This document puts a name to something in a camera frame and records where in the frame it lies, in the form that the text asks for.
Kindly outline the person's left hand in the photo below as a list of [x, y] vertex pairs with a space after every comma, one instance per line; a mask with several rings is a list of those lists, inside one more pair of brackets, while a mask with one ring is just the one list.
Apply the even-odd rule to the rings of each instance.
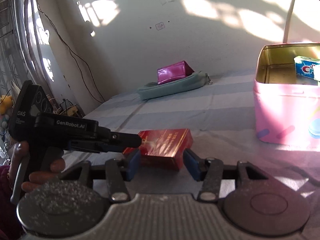
[[[14, 185], [16, 173], [20, 165], [21, 160], [28, 155], [29, 145], [26, 141], [18, 142], [9, 150], [12, 154], [11, 164], [9, 168], [9, 181], [11, 185]], [[37, 187], [43, 185], [48, 180], [57, 176], [58, 173], [62, 172], [66, 168], [64, 159], [56, 159], [50, 165], [49, 171], [36, 171], [30, 174], [29, 181], [24, 182], [21, 185], [21, 189], [29, 193]]]

